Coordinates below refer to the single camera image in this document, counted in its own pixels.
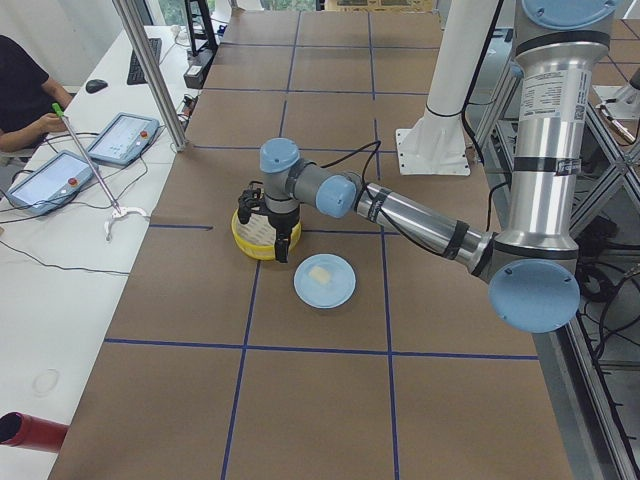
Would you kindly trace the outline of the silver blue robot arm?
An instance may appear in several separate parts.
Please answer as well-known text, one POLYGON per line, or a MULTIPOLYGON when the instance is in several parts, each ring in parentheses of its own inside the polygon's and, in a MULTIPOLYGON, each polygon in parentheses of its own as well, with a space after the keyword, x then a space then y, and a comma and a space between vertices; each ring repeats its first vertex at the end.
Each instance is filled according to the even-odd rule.
POLYGON ((569 229, 592 70, 608 53, 616 9, 614 1, 516 3, 513 48, 523 80, 501 232, 474 230, 360 175, 331 172, 287 138, 262 145, 262 190, 240 200, 239 219, 265 216, 276 231, 276 259, 285 262, 302 205, 333 218, 354 212, 465 265, 487 282, 491 305, 507 324, 531 333, 566 325, 580 300, 569 229))

